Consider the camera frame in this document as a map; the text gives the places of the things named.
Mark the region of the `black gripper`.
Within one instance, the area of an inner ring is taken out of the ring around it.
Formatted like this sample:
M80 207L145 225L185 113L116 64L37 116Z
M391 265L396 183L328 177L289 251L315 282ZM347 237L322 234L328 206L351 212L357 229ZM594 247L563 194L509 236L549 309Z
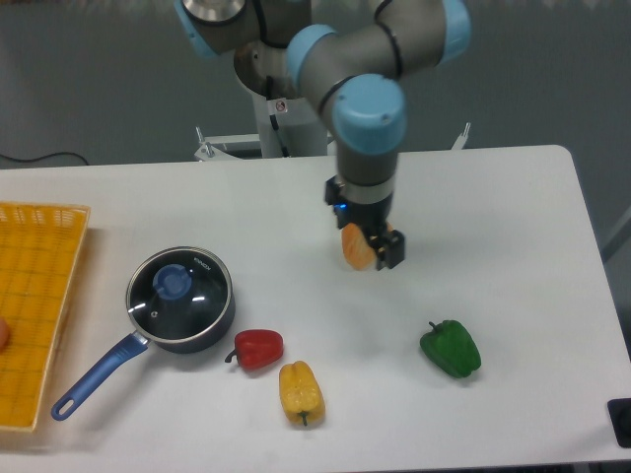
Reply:
M374 186L356 185L340 176L324 185L324 201L332 207L339 230L354 224L369 237L376 256L376 269L392 269L405 259L405 236L387 230L386 220L393 198L393 180Z

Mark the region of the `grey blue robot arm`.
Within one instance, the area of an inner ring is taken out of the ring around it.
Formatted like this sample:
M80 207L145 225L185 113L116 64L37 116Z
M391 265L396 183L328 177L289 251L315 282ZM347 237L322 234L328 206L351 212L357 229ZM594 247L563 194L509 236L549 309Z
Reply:
M461 1L376 1L372 22L340 34L313 20L308 1L178 1L192 47L234 56L265 158L333 148L324 200L339 229L353 227L378 268L405 256L387 222L407 128L402 76L463 54L471 38Z

